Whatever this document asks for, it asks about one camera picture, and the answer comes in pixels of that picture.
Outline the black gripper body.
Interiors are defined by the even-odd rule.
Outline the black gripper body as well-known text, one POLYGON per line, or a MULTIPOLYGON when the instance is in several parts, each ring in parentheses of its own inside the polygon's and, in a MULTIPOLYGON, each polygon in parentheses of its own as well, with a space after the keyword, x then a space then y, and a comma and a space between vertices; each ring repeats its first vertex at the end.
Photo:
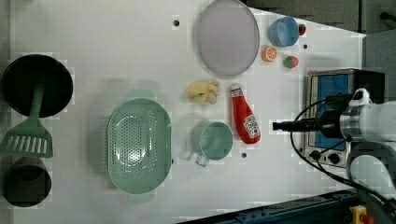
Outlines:
POLYGON ((272 124, 273 130, 290 133, 321 132, 327 138, 343 138, 340 128, 340 117, 351 99, 351 94, 328 96, 306 107, 295 120, 274 122, 272 124), (300 119, 301 115, 316 105, 329 105, 331 109, 324 111, 319 117, 300 119))

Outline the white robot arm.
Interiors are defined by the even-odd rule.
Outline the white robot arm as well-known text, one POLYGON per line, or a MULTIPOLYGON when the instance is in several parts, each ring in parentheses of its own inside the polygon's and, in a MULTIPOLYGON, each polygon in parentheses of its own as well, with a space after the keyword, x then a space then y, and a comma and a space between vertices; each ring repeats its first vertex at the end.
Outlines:
POLYGON ((319 118, 304 119, 298 116, 292 121, 275 122, 273 129, 289 133, 321 132, 328 138, 339 138, 343 143, 354 142, 356 146, 346 157, 347 177, 332 173, 327 175, 383 200, 385 197, 379 192, 353 180, 350 166, 360 156, 375 157, 387 169, 389 179, 395 180, 395 103, 375 104, 369 92, 360 88, 352 95, 328 96, 316 104, 332 104, 333 110, 324 112, 319 118))

